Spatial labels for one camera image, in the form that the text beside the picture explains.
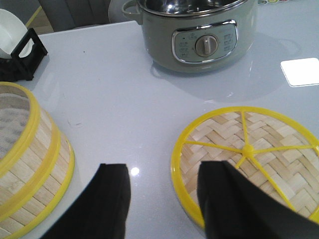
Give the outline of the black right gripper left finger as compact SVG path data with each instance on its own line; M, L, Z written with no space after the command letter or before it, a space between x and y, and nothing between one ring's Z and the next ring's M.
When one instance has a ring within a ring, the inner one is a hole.
M85 190L45 239L123 239L131 186L125 164L100 164Z

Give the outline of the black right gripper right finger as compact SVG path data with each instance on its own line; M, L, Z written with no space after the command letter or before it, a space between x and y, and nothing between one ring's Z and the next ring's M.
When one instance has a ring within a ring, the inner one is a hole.
M318 224L293 212L227 161L204 161L197 197L208 239L317 239Z

